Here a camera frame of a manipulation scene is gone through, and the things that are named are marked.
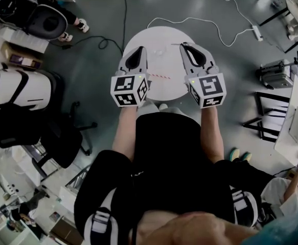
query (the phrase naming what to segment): black cable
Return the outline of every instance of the black cable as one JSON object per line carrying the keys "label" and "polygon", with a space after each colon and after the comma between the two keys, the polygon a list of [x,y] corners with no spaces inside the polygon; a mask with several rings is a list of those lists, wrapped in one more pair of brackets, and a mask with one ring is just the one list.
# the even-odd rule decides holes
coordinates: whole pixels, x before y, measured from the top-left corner
{"label": "black cable", "polygon": [[291,168],[289,168],[289,169],[281,170],[279,173],[276,173],[276,174],[274,174],[273,176],[276,176],[277,174],[280,174],[280,173],[283,173],[283,172],[287,172],[288,170],[291,170],[291,169],[293,169],[293,168],[295,168],[295,167],[298,167],[298,165],[293,166],[293,167],[291,167]]}
{"label": "black cable", "polygon": [[125,13],[124,13],[124,30],[123,30],[123,43],[122,43],[122,49],[124,51],[124,45],[125,45],[125,29],[126,29],[126,17],[127,17],[127,0],[124,0],[125,2]]}
{"label": "black cable", "polygon": [[89,37],[86,37],[84,39],[81,39],[79,41],[77,41],[76,43],[74,44],[66,44],[66,45],[58,45],[58,44],[55,44],[51,41],[48,41],[50,44],[56,46],[56,47],[60,47],[62,48],[63,50],[67,50],[67,49],[70,49],[72,48],[73,46],[83,42],[83,41],[86,41],[88,39],[91,39],[91,38],[102,38],[102,40],[99,42],[98,44],[98,48],[103,50],[103,49],[106,49],[108,44],[109,44],[109,41],[113,42],[117,48],[119,49],[121,55],[123,56],[123,53],[124,53],[124,45],[125,45],[125,29],[126,29],[126,17],[127,17],[127,0],[124,0],[125,2],[125,13],[124,13],[124,26],[123,26],[123,43],[122,43],[122,47],[120,47],[117,42],[115,40],[112,40],[112,39],[109,39],[109,38],[106,38],[102,35],[92,35],[92,36],[89,36]]}
{"label": "black cable", "polygon": [[98,44],[98,48],[101,49],[101,50],[106,49],[106,47],[108,46],[108,42],[109,41],[113,42],[117,46],[117,48],[119,49],[121,55],[123,55],[123,50],[120,48],[120,46],[117,44],[117,42],[115,40],[112,40],[112,39],[109,39],[109,38],[105,38],[104,36],[101,36],[101,35],[91,35],[91,36],[88,36],[88,37],[86,37],[84,39],[79,40],[78,42],[76,42],[74,44],[58,45],[58,44],[52,43],[50,41],[49,41],[49,43],[52,44],[52,45],[54,45],[54,46],[60,47],[63,50],[67,50],[67,49],[70,49],[73,46],[75,46],[75,45],[77,45],[77,44],[79,44],[79,43],[81,43],[83,41],[86,41],[88,39],[91,39],[91,38],[102,38],[102,40]]}

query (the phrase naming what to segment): sock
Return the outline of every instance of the sock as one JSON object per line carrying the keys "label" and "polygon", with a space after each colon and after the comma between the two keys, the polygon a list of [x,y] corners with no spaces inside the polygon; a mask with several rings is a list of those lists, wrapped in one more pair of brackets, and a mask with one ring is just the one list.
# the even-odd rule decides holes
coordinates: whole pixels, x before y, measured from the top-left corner
{"label": "sock", "polygon": [[81,21],[79,21],[79,24],[78,25],[76,25],[78,28],[82,28],[83,26],[84,26],[84,24],[81,22]]}

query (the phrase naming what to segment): power strip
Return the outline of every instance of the power strip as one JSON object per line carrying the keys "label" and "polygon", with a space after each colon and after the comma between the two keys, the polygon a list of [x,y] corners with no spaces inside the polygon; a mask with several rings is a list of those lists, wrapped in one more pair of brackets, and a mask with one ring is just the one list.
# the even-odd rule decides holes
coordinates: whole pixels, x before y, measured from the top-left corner
{"label": "power strip", "polygon": [[252,26],[252,29],[253,29],[253,31],[254,31],[254,33],[256,35],[257,40],[259,42],[261,42],[263,39],[262,39],[262,36],[260,34],[260,31],[259,31],[258,27],[257,26]]}

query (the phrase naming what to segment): paper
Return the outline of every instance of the paper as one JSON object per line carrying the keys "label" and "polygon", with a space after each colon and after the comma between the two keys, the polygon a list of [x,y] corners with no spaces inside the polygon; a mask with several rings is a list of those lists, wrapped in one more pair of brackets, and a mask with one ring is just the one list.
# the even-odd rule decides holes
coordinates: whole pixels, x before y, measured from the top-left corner
{"label": "paper", "polygon": [[31,66],[32,65],[33,60],[29,59],[29,58],[25,58],[22,60],[21,64],[22,65],[26,65],[26,66]]}

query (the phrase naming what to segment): cable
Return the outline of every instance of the cable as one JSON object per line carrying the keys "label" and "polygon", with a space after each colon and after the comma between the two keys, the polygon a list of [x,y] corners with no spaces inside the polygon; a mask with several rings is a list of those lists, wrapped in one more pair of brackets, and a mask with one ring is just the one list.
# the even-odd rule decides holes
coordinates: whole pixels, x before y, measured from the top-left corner
{"label": "cable", "polygon": [[75,45],[77,45],[77,44],[79,44],[79,43],[81,43],[83,41],[89,40],[91,38],[102,38],[102,40],[98,44],[98,48],[99,49],[101,49],[101,50],[106,49],[107,46],[109,45],[109,41],[111,41],[111,42],[113,42],[117,46],[117,48],[119,49],[121,55],[123,56],[124,45],[125,45],[126,17],[127,17],[127,0],[124,0],[124,2],[125,2],[125,12],[124,12],[124,26],[123,26],[123,42],[122,42],[122,47],[120,47],[115,40],[106,38],[106,37],[104,37],[102,35],[92,35],[92,36],[86,37],[84,39],[81,39],[81,40],[77,41],[74,44],[58,45],[58,44],[55,44],[55,43],[53,43],[51,41],[48,41],[48,42],[50,44],[56,46],[56,47],[62,48],[63,50],[67,50],[67,49],[70,49],[70,48],[74,47]]}
{"label": "cable", "polygon": [[279,173],[276,173],[276,174],[274,174],[273,176],[275,176],[275,175],[277,175],[277,174],[280,174],[280,173],[283,173],[283,172],[287,172],[288,170],[291,170],[291,169],[296,168],[296,167],[298,167],[298,165],[293,166],[293,167],[291,167],[291,168],[289,168],[289,169],[281,170]]}
{"label": "cable", "polygon": [[126,29],[126,16],[127,16],[127,0],[124,0],[125,2],[125,13],[124,13],[124,30],[123,30],[123,43],[122,43],[122,50],[124,51],[124,45],[125,45],[125,29]]}
{"label": "cable", "polygon": [[[246,18],[246,17],[240,12],[239,7],[238,7],[236,1],[235,1],[235,0],[233,0],[233,1],[234,1],[235,5],[236,5],[236,9],[237,9],[237,11],[239,12],[239,14],[240,14],[245,20],[247,20],[247,21],[251,24],[251,26],[253,26],[253,23],[252,23],[248,18]],[[231,47],[231,46],[235,43],[236,38],[237,38],[238,35],[243,34],[243,33],[245,33],[246,31],[253,31],[253,29],[245,29],[243,32],[236,34],[236,36],[235,36],[234,40],[232,41],[232,43],[231,43],[230,45],[227,45],[227,44],[225,44],[225,43],[223,42],[223,40],[221,39],[221,35],[220,35],[219,28],[218,28],[217,24],[214,23],[213,21],[210,21],[210,20],[204,20],[204,19],[199,19],[199,18],[194,18],[194,17],[188,17],[188,18],[184,19],[183,21],[180,21],[180,22],[173,22],[173,21],[170,21],[170,20],[167,20],[167,19],[164,19],[164,18],[156,17],[154,20],[152,20],[151,22],[149,22],[147,28],[149,28],[149,26],[152,24],[152,22],[154,22],[154,21],[157,20],[157,19],[160,19],[160,20],[163,20],[163,21],[167,21],[167,22],[170,22],[170,23],[183,23],[183,22],[185,22],[185,21],[188,20],[188,19],[199,20],[199,21],[203,21],[203,22],[210,22],[210,23],[213,23],[213,24],[215,25],[215,27],[217,28],[218,36],[219,36],[220,41],[222,42],[223,45],[225,45],[225,46],[227,46],[227,47]]]}
{"label": "cable", "polygon": [[112,40],[112,39],[109,39],[109,38],[105,38],[104,36],[101,36],[101,35],[91,35],[89,37],[86,37],[84,39],[81,39],[79,40],[78,42],[74,43],[74,44],[65,44],[65,45],[58,45],[58,44],[55,44],[55,43],[52,43],[51,41],[48,41],[50,44],[54,45],[54,46],[57,46],[57,47],[60,47],[62,48],[63,50],[67,50],[67,49],[70,49],[72,48],[73,46],[83,42],[83,41],[86,41],[86,40],[89,40],[91,38],[102,38],[102,40],[99,42],[98,44],[98,48],[103,50],[103,49],[106,49],[107,46],[108,46],[108,42],[111,41],[113,42],[117,48],[119,49],[121,55],[123,55],[123,50],[120,48],[120,46],[117,44],[117,42],[115,40]]}

